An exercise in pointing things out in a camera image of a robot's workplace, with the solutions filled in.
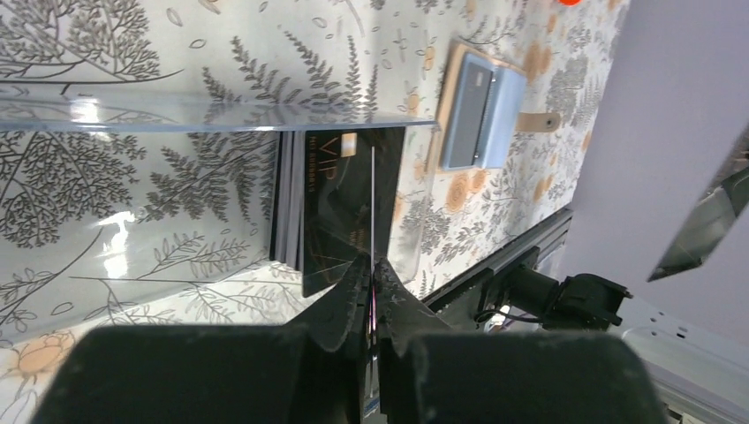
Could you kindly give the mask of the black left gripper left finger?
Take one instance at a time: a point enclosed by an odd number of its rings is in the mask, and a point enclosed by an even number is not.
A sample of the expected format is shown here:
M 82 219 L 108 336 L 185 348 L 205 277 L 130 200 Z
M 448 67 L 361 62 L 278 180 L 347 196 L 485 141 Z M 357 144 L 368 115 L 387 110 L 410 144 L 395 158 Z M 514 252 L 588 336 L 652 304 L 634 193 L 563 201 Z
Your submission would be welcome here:
M 282 325 L 90 330 L 34 423 L 360 423 L 371 259 Z

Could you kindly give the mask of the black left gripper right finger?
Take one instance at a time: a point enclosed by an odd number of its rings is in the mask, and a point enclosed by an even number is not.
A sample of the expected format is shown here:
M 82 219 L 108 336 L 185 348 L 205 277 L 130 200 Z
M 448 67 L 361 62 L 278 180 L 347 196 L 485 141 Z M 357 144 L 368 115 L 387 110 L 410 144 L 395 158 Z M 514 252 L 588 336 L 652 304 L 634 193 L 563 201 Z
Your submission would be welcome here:
M 600 331 L 451 328 L 374 266 L 380 407 L 390 423 L 663 423 L 638 355 Z

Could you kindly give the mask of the stack of credit cards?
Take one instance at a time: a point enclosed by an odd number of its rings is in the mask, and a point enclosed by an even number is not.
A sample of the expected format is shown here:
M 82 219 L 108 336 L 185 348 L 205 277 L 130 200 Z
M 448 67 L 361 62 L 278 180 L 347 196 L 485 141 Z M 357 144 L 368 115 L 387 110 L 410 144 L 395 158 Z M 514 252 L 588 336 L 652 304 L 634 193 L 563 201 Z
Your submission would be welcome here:
M 405 129 L 282 132 L 269 258 L 301 274 L 302 295 L 336 284 L 370 254 L 370 148 L 375 146 L 375 256 L 385 255 L 397 199 Z

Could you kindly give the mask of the beige leather card holder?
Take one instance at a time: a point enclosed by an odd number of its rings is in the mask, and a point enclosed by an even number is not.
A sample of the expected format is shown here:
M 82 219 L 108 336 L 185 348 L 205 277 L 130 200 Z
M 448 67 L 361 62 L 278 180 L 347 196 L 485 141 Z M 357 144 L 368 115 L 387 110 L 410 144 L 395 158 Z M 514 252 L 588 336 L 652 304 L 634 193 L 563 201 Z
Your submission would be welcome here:
M 451 41 L 436 121 L 440 171 L 501 169 L 516 133 L 552 133 L 557 112 L 523 112 L 527 72 L 472 44 Z

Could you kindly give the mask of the single black credit card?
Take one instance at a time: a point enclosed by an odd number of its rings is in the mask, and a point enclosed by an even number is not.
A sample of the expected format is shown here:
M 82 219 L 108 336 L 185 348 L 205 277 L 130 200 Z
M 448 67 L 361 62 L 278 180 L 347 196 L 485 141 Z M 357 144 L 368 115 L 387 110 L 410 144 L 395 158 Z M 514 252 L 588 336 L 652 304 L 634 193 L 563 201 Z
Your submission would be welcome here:
M 450 117 L 449 168 L 473 165 L 492 79 L 492 71 L 484 64 L 468 59 L 462 64 Z

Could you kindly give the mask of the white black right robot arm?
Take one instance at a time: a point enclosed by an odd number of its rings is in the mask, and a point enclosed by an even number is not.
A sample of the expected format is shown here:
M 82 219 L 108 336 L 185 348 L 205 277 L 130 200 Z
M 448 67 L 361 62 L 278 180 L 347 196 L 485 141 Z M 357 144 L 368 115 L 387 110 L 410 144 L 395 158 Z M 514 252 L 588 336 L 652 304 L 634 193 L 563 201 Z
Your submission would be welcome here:
M 679 320 L 593 274 L 562 282 L 520 265 L 488 278 L 498 290 L 474 318 L 485 322 L 510 307 L 544 329 L 593 329 L 621 337 L 669 397 L 724 413 L 748 411 L 748 349 Z

